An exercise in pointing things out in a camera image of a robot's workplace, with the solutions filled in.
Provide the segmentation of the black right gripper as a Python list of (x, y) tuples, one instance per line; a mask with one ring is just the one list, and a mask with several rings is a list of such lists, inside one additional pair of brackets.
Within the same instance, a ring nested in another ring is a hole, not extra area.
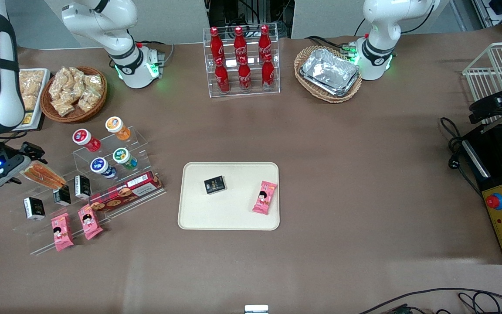
[[(33, 161), (40, 161), (42, 163), (47, 163), (47, 161), (43, 158), (43, 156), (45, 155), (44, 149), (42, 149), (42, 147), (36, 144), (30, 142), (23, 142), (19, 151), (23, 155), (28, 156)], [(20, 179), (18, 179), (17, 177), (12, 176), (10, 178), (10, 183), (22, 184), (22, 181), (20, 181)]]

